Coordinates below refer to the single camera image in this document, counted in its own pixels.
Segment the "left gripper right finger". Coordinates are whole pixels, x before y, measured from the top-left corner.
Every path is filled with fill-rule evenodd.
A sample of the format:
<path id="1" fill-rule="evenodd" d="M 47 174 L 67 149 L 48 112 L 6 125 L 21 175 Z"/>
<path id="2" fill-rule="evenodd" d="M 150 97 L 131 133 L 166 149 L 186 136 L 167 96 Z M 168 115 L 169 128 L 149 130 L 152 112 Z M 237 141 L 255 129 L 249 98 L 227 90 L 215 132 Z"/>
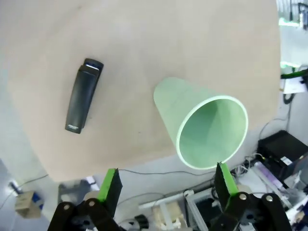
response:
<path id="1" fill-rule="evenodd" d="M 209 228 L 211 231 L 236 231 L 240 225 L 249 224 L 256 231 L 289 230 L 289 219 L 279 196 L 266 193 L 258 198 L 239 191 L 225 163 L 217 163 L 214 187 L 222 213 Z"/>

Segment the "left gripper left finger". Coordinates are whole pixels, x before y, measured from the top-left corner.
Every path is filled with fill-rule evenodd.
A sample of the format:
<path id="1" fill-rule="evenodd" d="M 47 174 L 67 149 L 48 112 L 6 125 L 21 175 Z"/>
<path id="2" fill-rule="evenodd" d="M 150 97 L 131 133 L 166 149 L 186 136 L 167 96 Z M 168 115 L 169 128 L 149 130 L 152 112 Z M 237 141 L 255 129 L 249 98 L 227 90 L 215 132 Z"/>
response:
<path id="1" fill-rule="evenodd" d="M 115 211 L 122 190 L 119 169 L 110 168 L 98 195 L 75 205 L 61 202 L 57 206 L 49 231 L 123 231 L 115 220 Z"/>

